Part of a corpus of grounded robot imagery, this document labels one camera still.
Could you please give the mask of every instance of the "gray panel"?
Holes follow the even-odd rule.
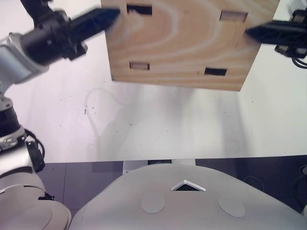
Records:
[[[64,205],[80,209],[122,175],[123,162],[68,163]]]
[[[65,169],[66,163],[49,163],[38,173],[46,192],[55,196],[55,200],[61,203],[63,203]]]

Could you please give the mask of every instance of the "plywood box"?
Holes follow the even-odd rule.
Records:
[[[260,48],[247,28],[279,0],[103,0],[120,17],[106,32],[112,79],[239,91]]]

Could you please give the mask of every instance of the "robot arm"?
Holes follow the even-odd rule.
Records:
[[[12,84],[46,72],[51,63],[84,55],[87,50],[84,40],[107,29],[119,15],[119,9],[97,8],[70,19],[65,11],[51,10],[48,1],[21,0],[33,18],[34,29],[24,35],[9,34],[0,40],[2,99]]]
[[[50,64],[62,58],[74,60],[86,54],[84,40],[110,27],[120,12],[96,8],[70,19],[63,10],[51,10],[48,1],[21,0],[34,29],[0,40],[0,178],[25,166],[35,172],[44,168],[39,141],[26,141],[33,134],[19,124],[11,99],[5,97],[7,89],[48,71]]]

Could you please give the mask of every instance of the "rectangular slot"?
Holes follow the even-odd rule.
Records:
[[[143,15],[152,15],[153,6],[152,5],[127,5],[127,12],[135,11]]]
[[[248,12],[222,10],[220,21],[245,22]]]
[[[150,70],[150,63],[131,61],[130,69]]]
[[[205,75],[225,76],[227,69],[212,69],[206,68]]]

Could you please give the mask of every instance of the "black cable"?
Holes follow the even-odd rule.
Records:
[[[32,137],[34,139],[34,141],[37,143],[37,145],[42,149],[40,152],[41,152],[43,159],[44,159],[45,158],[45,147],[42,144],[42,142],[39,139],[36,138],[34,133],[29,131],[28,129],[24,129],[24,130],[25,130],[26,135]]]
[[[299,197],[299,195],[297,193],[297,189],[298,189],[298,185],[299,185],[300,181],[306,179],[306,177],[307,177],[306,175],[301,175],[301,176],[297,177],[293,182],[293,197],[295,198],[295,200],[298,202],[299,206],[302,209],[304,209],[307,204],[305,204],[305,202],[301,200],[301,198]]]
[[[302,64],[303,66],[307,66],[307,63],[301,61],[300,59],[296,58],[295,59],[299,64]]]
[[[296,60],[296,58],[292,58],[292,62],[293,64],[295,64],[297,67],[301,68],[301,69],[307,69],[307,65],[304,66],[304,65],[300,65],[299,63],[302,62],[301,60]]]

